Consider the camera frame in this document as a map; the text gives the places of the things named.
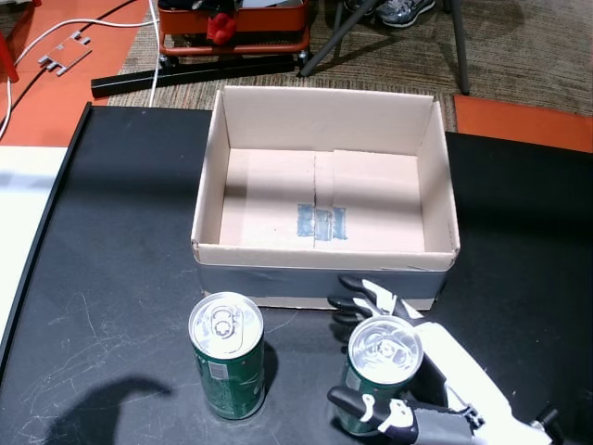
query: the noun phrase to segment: sneaker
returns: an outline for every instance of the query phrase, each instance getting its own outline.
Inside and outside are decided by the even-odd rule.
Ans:
[[[364,3],[364,0],[344,0],[344,7],[346,8],[346,10],[348,12],[354,12],[359,7],[361,7],[363,3]],[[375,4],[374,7],[372,7],[370,10],[368,10],[364,14],[364,17],[370,17],[371,15],[374,14],[374,12],[376,11],[376,9],[377,9],[377,6]]]
[[[377,17],[387,26],[408,28],[433,7],[435,0],[388,0],[377,8]]]

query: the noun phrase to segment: white countertop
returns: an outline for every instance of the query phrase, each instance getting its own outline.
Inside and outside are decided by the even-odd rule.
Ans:
[[[0,334],[66,148],[0,146]]]

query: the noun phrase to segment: orange floor mat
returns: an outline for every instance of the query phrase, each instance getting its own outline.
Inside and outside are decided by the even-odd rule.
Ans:
[[[459,133],[593,153],[593,118],[465,95],[455,109]]]
[[[13,54],[22,49],[53,25],[67,19],[95,19],[124,0],[43,0],[32,8],[6,39]],[[146,0],[137,0],[104,20],[118,23],[140,23],[148,10]],[[17,65],[19,81],[12,85],[13,101],[40,67],[38,59],[50,52],[83,24],[67,25],[43,39]],[[84,104],[93,101],[106,104],[107,100],[93,100],[91,80],[118,73],[132,47],[137,28],[93,26],[83,33],[89,37],[93,52],[61,77],[46,72],[14,110],[1,145],[12,146],[67,146]],[[0,72],[0,116],[6,112],[6,71]]]

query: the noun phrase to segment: cardboard box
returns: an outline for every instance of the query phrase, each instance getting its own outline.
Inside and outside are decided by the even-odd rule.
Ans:
[[[429,309],[459,249],[440,106],[317,88],[217,93],[192,248],[207,292],[326,307],[366,277]]]

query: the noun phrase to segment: green soda can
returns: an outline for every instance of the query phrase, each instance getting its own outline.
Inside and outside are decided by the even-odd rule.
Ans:
[[[263,318],[234,292],[212,294],[189,317],[197,369],[208,403],[225,419],[243,419],[263,403]]]
[[[423,355],[420,337],[411,324],[393,316],[371,317],[350,336],[342,385],[389,401],[414,377]],[[376,429],[340,409],[337,417],[354,436],[377,434]]]

